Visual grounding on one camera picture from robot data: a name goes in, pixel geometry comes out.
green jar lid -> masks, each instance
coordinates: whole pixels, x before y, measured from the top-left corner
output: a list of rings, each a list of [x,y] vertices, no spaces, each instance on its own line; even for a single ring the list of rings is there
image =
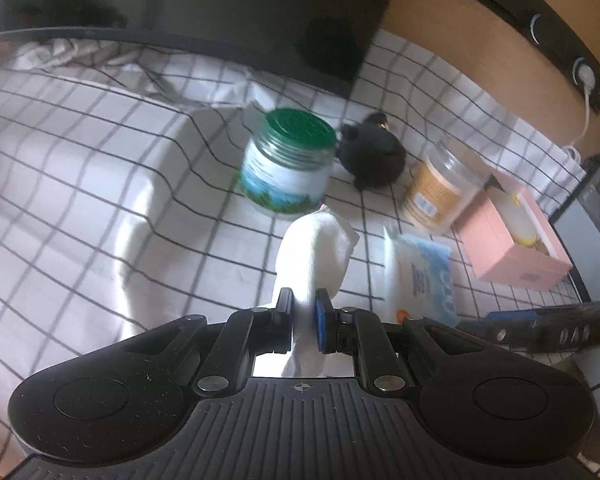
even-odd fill
[[[324,150],[336,145],[336,132],[320,117],[295,108],[278,108],[266,115],[271,133],[283,142],[307,150]]]

tissue box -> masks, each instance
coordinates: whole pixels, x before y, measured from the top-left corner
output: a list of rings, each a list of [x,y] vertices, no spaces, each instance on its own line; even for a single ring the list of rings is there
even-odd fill
[[[513,177],[493,174],[505,192],[521,199],[549,255],[515,243],[482,190],[455,224],[475,274],[485,282],[547,290],[567,275],[571,261],[529,190]]]

white towel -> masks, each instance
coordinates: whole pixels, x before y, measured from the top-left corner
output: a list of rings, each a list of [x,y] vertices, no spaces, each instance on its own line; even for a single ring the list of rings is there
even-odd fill
[[[286,231],[276,260],[272,302],[288,286],[296,300],[291,355],[283,377],[317,377],[324,366],[315,335],[315,291],[326,288],[333,299],[340,290],[353,248],[360,236],[351,225],[322,206],[299,218]]]

black monitor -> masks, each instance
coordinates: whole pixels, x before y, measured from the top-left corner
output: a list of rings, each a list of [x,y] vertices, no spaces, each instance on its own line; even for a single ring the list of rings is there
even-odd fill
[[[389,0],[0,0],[0,41],[96,38],[216,56],[348,96]]]

plastic jar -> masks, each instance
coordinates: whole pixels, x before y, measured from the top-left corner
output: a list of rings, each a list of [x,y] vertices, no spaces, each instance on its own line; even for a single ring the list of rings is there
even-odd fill
[[[451,227],[491,175],[480,156],[445,136],[427,150],[404,200],[405,216],[432,234]]]
[[[335,145],[334,129],[313,114],[294,108],[269,112],[244,152],[245,196],[267,212],[288,216],[318,209]]]

